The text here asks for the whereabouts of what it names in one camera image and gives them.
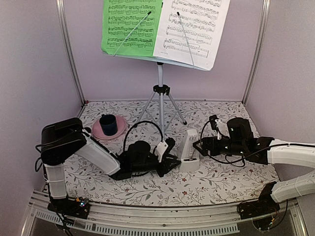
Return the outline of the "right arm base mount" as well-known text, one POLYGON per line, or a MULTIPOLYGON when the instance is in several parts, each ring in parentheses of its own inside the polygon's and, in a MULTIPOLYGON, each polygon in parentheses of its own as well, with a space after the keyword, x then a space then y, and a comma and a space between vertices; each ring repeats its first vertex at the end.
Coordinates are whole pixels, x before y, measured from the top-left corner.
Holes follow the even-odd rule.
POLYGON ((241 219, 258 217, 279 210, 279 203, 276 203, 271 197, 259 198, 252 202, 241 202, 237 205, 237 212, 241 219))

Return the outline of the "white sheet music page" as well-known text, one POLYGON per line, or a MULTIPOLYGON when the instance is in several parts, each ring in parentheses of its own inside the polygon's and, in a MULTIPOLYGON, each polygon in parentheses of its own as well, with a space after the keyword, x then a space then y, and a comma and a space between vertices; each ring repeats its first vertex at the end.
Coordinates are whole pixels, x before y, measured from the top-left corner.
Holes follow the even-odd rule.
POLYGON ((210 71, 229 5, 228 0, 164 0, 154 57, 210 71))

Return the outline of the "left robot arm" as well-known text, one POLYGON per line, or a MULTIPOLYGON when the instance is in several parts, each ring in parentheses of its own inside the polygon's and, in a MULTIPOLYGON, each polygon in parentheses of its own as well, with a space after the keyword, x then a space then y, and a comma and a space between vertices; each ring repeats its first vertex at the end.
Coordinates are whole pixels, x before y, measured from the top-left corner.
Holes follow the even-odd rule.
POLYGON ((114 180, 150 171, 163 177, 181 163, 170 154, 174 145, 172 138, 162 138, 155 148, 145 141, 137 141, 115 155, 93 137, 91 129, 83 127, 79 118, 70 118, 45 126, 41 143, 35 149, 40 154, 51 201, 62 213, 70 213, 73 202, 68 199, 64 175, 64 163, 70 156, 76 154, 87 159, 114 180))

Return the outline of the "green sheet music page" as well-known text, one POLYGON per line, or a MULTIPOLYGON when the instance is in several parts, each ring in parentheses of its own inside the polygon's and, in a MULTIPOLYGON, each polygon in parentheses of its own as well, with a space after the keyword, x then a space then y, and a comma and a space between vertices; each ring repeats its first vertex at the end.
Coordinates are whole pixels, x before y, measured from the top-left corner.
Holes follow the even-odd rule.
POLYGON ((161 0, 105 0, 103 2, 103 52, 116 56, 152 57, 161 0))

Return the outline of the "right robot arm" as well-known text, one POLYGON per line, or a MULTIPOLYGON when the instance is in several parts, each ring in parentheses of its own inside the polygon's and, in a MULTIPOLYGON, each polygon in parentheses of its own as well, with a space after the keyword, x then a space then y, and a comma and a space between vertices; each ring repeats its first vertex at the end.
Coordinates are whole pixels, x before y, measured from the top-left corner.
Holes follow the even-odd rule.
MULTIPOLYGON (((228 135, 220 131, 221 120, 210 116, 208 123, 217 132, 213 137, 201 137, 193 147, 202 155, 214 159, 218 155, 240 156, 240 160, 253 163, 288 164, 315 167, 314 144, 292 143, 273 137, 254 137, 250 122, 244 118, 232 118, 226 123, 228 135)), ((265 214, 274 204, 285 200, 313 194, 315 192, 315 173, 287 180, 274 181, 265 185, 254 210, 265 214)))

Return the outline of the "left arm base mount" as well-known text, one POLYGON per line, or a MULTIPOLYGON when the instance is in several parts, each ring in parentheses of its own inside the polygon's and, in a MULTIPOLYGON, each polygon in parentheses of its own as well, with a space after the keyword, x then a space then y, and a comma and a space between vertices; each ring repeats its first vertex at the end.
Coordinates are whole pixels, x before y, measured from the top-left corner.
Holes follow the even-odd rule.
POLYGON ((72 216, 81 219, 87 219, 90 212, 91 205, 88 199, 82 197, 71 199, 53 199, 50 198, 47 209, 57 212, 61 215, 72 216))

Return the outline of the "white metronome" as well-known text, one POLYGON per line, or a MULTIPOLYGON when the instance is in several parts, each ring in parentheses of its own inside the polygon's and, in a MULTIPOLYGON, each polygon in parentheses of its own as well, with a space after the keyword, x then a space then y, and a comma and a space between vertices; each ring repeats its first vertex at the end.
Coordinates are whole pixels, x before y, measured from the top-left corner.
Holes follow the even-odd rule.
POLYGON ((193 147, 193 143, 198 139, 195 129, 186 131, 177 151, 177 156, 181 161, 179 172, 195 172, 199 169, 199 154, 193 147))

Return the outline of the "white perforated music stand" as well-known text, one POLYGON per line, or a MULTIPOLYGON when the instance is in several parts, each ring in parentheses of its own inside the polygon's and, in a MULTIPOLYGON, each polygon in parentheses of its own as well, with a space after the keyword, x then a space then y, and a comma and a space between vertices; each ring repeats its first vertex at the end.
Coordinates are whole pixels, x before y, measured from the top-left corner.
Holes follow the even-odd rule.
POLYGON ((184 67, 188 67, 188 68, 193 68, 193 67, 190 65, 184 64, 184 63, 171 61, 171 60, 167 60, 167 59, 163 59, 163 58, 158 58, 158 57, 154 57, 154 56, 152 56, 152 57, 122 56, 122 55, 116 55, 116 56, 117 57, 134 58, 134 59, 150 60, 150 61, 156 62, 157 70, 158 70, 158 84, 156 86, 154 86, 152 95, 157 95, 159 97, 159 126, 160 126, 162 131, 165 131, 168 128, 168 125, 164 121, 164 99, 165 99, 165 97, 170 97, 170 87, 165 85, 163 82, 163 65, 168 63, 168 64, 180 65, 180 66, 184 66, 184 67))

